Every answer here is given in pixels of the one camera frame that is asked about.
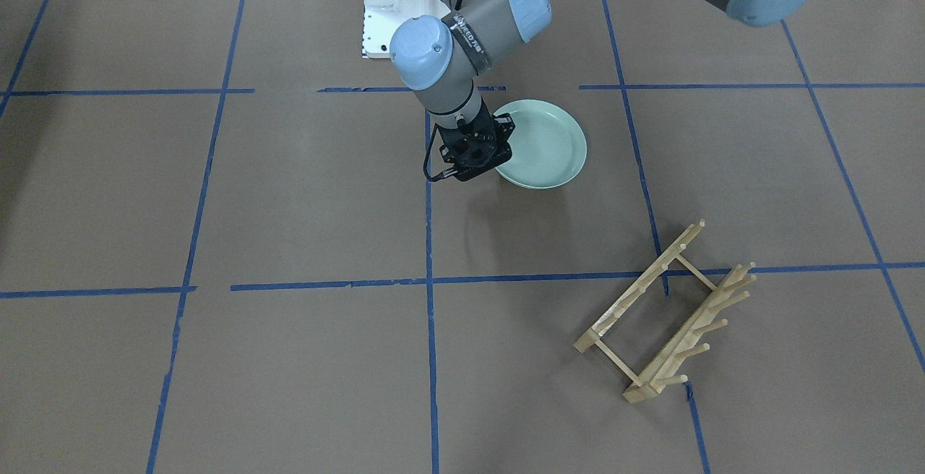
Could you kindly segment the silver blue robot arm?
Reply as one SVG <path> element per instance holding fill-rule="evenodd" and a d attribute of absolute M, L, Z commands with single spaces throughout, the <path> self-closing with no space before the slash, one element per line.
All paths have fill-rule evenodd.
<path fill-rule="evenodd" d="M 750 27 L 788 17 L 806 0 L 703 0 Z M 551 24 L 549 0 L 439 0 L 442 17 L 409 17 L 397 26 L 390 59 L 400 78 L 432 116 L 431 137 L 442 139 L 445 170 L 429 182 L 465 182 L 508 163 L 515 156 L 509 114 L 493 114 L 476 79 Z"/>

